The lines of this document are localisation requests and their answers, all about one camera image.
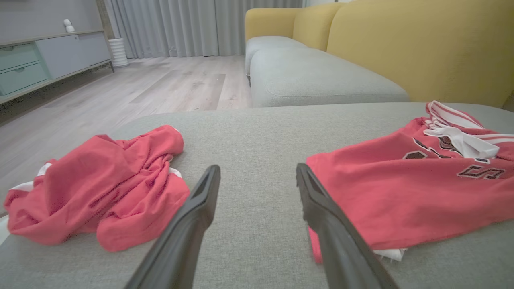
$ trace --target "curtain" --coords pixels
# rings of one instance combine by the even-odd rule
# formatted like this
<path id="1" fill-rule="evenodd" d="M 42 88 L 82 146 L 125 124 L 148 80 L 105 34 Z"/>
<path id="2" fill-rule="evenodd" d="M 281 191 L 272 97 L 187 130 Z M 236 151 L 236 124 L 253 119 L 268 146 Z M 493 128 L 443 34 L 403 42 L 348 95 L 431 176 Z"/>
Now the curtain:
<path id="1" fill-rule="evenodd" d="M 300 8 L 302 0 L 108 0 L 116 37 L 129 58 L 245 53 L 251 8 Z"/>

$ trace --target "yellow cushion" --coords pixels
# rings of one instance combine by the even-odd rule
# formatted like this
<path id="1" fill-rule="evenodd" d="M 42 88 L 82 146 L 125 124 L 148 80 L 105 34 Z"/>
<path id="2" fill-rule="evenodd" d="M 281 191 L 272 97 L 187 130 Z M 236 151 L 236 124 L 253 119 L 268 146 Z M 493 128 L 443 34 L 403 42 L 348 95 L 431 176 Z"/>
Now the yellow cushion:
<path id="1" fill-rule="evenodd" d="M 500 107 L 514 89 L 514 1 L 355 0 L 335 15 L 327 52 L 413 101 Z"/>
<path id="2" fill-rule="evenodd" d="M 295 16 L 301 8 L 254 8 L 246 12 L 246 41 L 257 36 L 292 38 Z"/>
<path id="3" fill-rule="evenodd" d="M 295 18 L 292 38 L 308 47 L 326 51 L 332 19 L 344 3 L 329 3 L 304 8 Z"/>

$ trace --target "sofa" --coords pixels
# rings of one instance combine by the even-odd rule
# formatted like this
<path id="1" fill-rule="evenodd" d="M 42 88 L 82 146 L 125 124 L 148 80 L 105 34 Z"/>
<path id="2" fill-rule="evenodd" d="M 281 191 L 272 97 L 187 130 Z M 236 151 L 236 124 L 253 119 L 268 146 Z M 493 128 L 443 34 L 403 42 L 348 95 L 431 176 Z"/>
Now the sofa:
<path id="1" fill-rule="evenodd" d="M 253 106 L 477 103 L 514 92 L 514 1 L 354 0 L 250 9 Z"/>
<path id="2" fill-rule="evenodd" d="M 451 103 L 490 129 L 514 134 L 514 113 Z M 306 157 L 385 136 L 426 115 L 424 103 L 355 103 L 183 112 L 139 118 L 109 134 L 130 139 L 164 124 L 185 142 L 173 159 L 192 188 L 221 167 L 214 221 L 201 244 L 195 289 L 324 289 L 296 187 Z M 514 222 L 410 248 L 382 263 L 401 289 L 514 288 Z M 124 288 L 152 242 L 106 252 L 94 233 L 45 246 L 10 235 L 0 245 L 1 288 Z"/>

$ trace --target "drawer handle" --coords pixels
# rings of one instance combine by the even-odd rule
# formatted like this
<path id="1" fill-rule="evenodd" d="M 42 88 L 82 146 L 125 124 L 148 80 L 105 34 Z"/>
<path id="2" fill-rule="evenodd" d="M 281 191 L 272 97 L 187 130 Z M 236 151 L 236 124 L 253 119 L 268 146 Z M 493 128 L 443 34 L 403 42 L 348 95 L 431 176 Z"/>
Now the drawer handle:
<path id="1" fill-rule="evenodd" d="M 10 46 L 10 47 L 2 47 L 0 48 L 1 50 L 3 51 L 7 51 L 7 52 L 11 52 L 14 50 L 14 46 Z"/>

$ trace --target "folded red jersey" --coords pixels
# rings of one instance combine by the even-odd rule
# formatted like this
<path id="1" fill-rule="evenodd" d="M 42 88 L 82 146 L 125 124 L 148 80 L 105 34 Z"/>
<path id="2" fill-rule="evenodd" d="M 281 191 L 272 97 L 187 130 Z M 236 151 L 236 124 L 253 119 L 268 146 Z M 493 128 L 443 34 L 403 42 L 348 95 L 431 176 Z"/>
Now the folded red jersey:
<path id="1" fill-rule="evenodd" d="M 182 136 L 169 125 L 131 140 L 97 135 L 49 161 L 33 182 L 9 190 L 9 231 L 45 245 L 96 231 L 108 251 L 150 241 L 189 195 L 170 173 L 170 160 L 182 150 Z"/>
<path id="2" fill-rule="evenodd" d="M 514 135 L 439 102 L 386 137 L 307 159 L 373 250 L 459 236 L 514 218 Z M 319 240 L 310 231 L 315 259 Z"/>

